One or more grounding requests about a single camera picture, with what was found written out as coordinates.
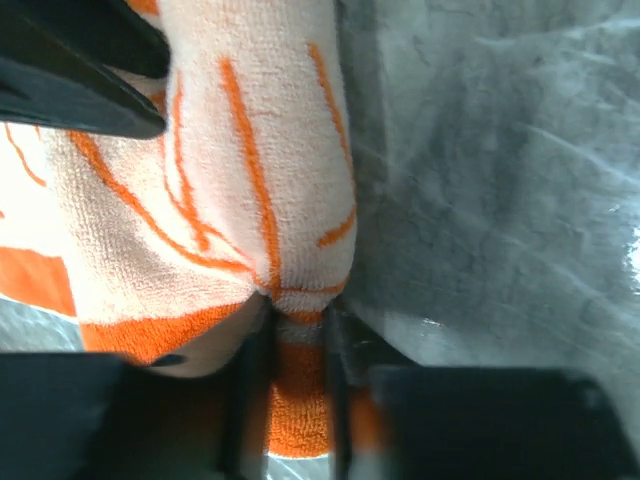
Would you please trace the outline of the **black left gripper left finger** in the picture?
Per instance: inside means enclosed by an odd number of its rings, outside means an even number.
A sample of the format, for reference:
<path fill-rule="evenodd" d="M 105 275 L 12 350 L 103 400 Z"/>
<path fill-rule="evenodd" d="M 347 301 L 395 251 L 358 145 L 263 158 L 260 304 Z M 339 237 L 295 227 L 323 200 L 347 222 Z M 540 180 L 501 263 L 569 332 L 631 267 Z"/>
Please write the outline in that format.
<path fill-rule="evenodd" d="M 114 354 L 1 357 L 5 479 L 261 479 L 266 473 L 274 313 L 218 369 L 198 338 L 156 367 Z"/>

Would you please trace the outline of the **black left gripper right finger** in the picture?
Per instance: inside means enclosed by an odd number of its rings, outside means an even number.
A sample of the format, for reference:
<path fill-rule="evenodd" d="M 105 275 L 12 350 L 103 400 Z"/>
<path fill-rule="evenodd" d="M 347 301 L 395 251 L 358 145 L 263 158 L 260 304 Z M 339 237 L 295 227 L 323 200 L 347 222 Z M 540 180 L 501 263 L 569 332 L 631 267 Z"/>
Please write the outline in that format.
<path fill-rule="evenodd" d="M 324 315 L 335 479 L 635 479 L 604 389 L 571 369 L 422 366 L 344 307 Z"/>

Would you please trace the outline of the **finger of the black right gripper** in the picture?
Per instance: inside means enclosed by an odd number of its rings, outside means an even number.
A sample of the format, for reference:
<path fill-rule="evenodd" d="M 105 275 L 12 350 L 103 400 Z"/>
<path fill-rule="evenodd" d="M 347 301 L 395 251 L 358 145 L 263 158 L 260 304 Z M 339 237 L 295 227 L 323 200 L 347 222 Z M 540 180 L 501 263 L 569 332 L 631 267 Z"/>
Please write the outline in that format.
<path fill-rule="evenodd" d="M 166 129 L 153 103 L 109 71 L 70 73 L 1 61 L 1 119 L 101 135 L 151 139 Z"/>
<path fill-rule="evenodd" d="M 100 64 L 152 79 L 168 73 L 164 35 L 124 1 L 3 1 L 1 6 L 3 20 L 28 20 Z"/>

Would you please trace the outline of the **orange cartoon towel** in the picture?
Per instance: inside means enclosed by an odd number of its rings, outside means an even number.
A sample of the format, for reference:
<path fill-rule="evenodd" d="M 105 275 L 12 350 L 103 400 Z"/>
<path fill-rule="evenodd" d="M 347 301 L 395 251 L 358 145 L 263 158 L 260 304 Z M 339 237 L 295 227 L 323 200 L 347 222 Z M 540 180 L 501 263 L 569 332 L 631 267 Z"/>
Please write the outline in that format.
<path fill-rule="evenodd" d="M 3 122 L 1 294 L 143 364 L 210 332 L 224 358 L 257 295 L 283 315 L 268 447 L 329 450 L 322 314 L 343 290 L 356 187 L 330 1 L 128 1 L 169 70 L 134 140 Z"/>

